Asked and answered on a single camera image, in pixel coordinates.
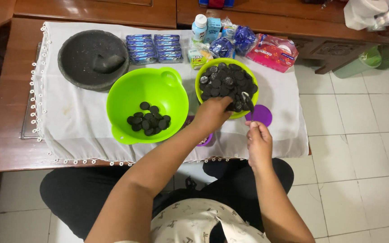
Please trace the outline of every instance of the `black pants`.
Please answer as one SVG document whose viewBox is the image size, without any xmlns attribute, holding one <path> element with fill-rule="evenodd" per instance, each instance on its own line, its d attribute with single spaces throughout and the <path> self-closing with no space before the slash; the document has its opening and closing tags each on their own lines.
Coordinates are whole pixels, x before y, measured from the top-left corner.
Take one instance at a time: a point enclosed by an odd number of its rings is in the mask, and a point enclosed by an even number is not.
<svg viewBox="0 0 389 243">
<path fill-rule="evenodd" d="M 273 159 L 273 167 L 288 193 L 294 181 L 292 168 L 280 159 Z M 127 166 L 55 169 L 41 182 L 41 198 L 76 236 L 85 240 L 112 188 L 128 169 Z M 154 198 L 153 218 L 178 201 L 207 198 L 228 205 L 251 226 L 263 231 L 255 178 L 247 161 L 214 161 L 204 163 L 203 169 L 218 180 L 200 191 L 178 189 L 158 195 Z M 213 229 L 211 238 L 219 235 L 215 231 L 219 229 Z"/>
</svg>

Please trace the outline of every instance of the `white shirt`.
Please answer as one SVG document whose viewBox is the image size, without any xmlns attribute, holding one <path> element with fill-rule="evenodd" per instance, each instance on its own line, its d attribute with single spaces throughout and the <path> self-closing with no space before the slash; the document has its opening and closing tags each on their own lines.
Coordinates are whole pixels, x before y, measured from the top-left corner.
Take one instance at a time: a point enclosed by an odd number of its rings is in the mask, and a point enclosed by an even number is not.
<svg viewBox="0 0 389 243">
<path fill-rule="evenodd" d="M 209 243 L 210 232 L 218 222 L 228 243 L 269 242 L 229 206 L 202 198 L 182 200 L 161 211 L 151 221 L 151 239 L 153 243 Z"/>
</svg>

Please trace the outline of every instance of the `white tablecloth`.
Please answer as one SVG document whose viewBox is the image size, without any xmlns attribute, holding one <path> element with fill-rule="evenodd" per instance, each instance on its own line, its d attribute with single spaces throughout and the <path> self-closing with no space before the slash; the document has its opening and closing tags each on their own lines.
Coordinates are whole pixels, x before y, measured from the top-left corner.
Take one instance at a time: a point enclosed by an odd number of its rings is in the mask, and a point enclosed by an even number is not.
<svg viewBox="0 0 389 243">
<path fill-rule="evenodd" d="M 45 22 L 41 28 L 44 33 L 43 45 L 35 70 L 32 71 L 36 106 L 36 113 L 32 115 L 36 116 L 36 132 L 45 140 L 53 154 L 65 163 L 89 159 L 136 162 L 159 143 L 124 145 L 117 142 L 112 136 L 111 124 L 106 115 L 107 92 L 78 88 L 68 82 L 59 71 L 57 55 L 62 44 L 70 36 L 90 29 L 111 32 L 124 41 L 126 35 L 133 34 L 180 35 L 185 53 L 184 63 L 131 65 L 130 70 L 165 66 L 176 69 L 188 94 L 189 114 L 194 115 L 198 108 L 194 88 L 197 71 L 191 69 L 186 56 L 191 31 L 154 31 L 122 25 L 58 22 Z M 246 58 L 236 59 L 246 64 L 257 78 L 257 104 L 268 107 L 273 114 L 273 122 L 269 126 L 274 140 L 273 157 L 298 157 L 307 154 L 307 131 L 295 72 L 282 74 Z M 245 135 L 248 128 L 244 121 L 244 118 L 226 121 L 214 133 L 211 145 L 196 147 L 185 161 L 200 161 L 210 157 L 247 158 Z"/>
</svg>

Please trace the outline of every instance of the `black stone mortar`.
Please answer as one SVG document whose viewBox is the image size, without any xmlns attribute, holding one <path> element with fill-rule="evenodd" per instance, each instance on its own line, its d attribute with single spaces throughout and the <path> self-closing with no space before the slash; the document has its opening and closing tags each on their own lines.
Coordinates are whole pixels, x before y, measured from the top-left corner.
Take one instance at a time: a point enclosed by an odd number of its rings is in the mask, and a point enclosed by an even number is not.
<svg viewBox="0 0 389 243">
<path fill-rule="evenodd" d="M 124 62 L 109 73 L 93 70 L 94 59 L 101 55 L 109 58 L 118 55 Z M 58 52 L 58 67 L 72 84 L 86 90 L 106 91 L 128 71 L 130 59 L 124 42 L 112 33 L 102 30 L 79 32 L 64 42 Z"/>
</svg>

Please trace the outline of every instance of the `hand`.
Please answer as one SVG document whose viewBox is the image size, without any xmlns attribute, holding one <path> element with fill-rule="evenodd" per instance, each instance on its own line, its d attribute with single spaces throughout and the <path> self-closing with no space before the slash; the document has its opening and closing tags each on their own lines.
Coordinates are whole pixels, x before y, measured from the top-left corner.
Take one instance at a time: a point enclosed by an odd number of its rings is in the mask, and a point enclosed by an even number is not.
<svg viewBox="0 0 389 243">
<path fill-rule="evenodd" d="M 232 115 L 232 112 L 225 111 L 231 102 L 229 96 L 209 98 L 199 107 L 190 125 L 196 126 L 206 135 L 213 133 Z"/>
<path fill-rule="evenodd" d="M 246 121 L 246 125 L 250 126 L 247 132 L 249 165 L 252 169 L 272 166 L 273 138 L 270 131 L 259 121 Z"/>
</svg>

